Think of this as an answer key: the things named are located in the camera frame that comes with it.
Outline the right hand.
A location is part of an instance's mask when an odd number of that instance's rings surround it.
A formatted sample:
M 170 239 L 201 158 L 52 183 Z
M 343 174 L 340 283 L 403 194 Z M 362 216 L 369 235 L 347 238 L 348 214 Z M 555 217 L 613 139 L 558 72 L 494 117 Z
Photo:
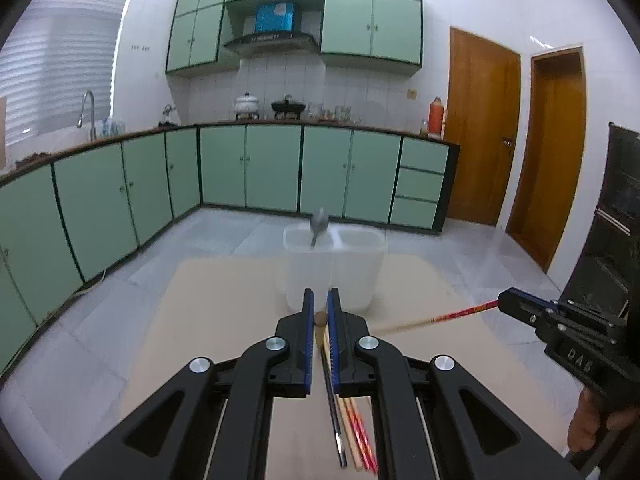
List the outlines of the right hand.
M 597 397 L 588 388 L 583 388 L 573 419 L 568 426 L 568 449 L 573 453 L 589 451 L 596 444 L 597 432 L 602 425 L 605 425 L 607 430 L 623 430 L 634 425 L 638 419 L 639 408 L 632 406 L 623 411 L 613 412 L 606 422 L 603 422 L 597 406 Z

